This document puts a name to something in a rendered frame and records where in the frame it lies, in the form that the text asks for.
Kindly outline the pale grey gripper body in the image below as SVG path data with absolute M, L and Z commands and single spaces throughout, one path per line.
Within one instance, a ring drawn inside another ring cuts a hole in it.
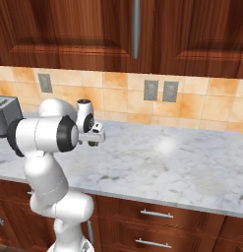
M 79 141 L 103 143 L 105 141 L 105 131 L 101 130 L 98 133 L 94 133 L 93 131 L 89 131 L 87 133 L 80 133 Z

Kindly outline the brown wooden drawer front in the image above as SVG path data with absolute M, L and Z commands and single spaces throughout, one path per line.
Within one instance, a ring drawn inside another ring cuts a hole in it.
M 41 217 L 30 209 L 31 195 L 27 194 L 30 191 L 32 189 L 26 183 L 0 179 L 0 203 L 8 219 Z
M 215 237 L 133 222 L 99 219 L 103 247 L 132 252 L 213 252 Z M 171 249 L 140 244 L 135 239 L 168 243 Z
M 163 226 L 214 237 L 218 236 L 224 221 L 222 215 L 105 196 L 97 196 L 96 204 L 98 215 L 102 218 L 149 224 L 157 227 Z M 171 213 L 174 219 L 143 215 L 140 213 L 140 210 L 143 209 L 163 214 Z
M 213 252 L 243 252 L 243 219 L 225 218 Z

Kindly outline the grey toaster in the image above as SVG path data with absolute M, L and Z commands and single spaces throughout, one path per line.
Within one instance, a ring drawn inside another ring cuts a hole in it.
M 22 117 L 23 113 L 17 97 L 0 95 L 0 138 L 7 136 L 7 129 L 11 122 Z

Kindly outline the grey wall socket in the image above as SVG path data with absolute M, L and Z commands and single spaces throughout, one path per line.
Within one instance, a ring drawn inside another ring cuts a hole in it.
M 157 100 L 158 81 L 145 80 L 144 100 Z
M 38 75 L 41 91 L 43 93 L 52 94 L 52 86 L 51 86 L 50 76 L 48 74 L 37 74 L 37 75 Z
M 166 102 L 175 102 L 177 99 L 178 82 L 164 82 L 162 100 Z

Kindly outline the brown wooden wall cupboard door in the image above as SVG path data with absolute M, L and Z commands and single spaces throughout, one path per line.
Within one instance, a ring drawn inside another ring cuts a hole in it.
M 148 73 L 153 9 L 140 0 L 134 59 L 133 0 L 0 0 L 0 66 Z
M 243 79 L 243 0 L 156 0 L 152 72 Z

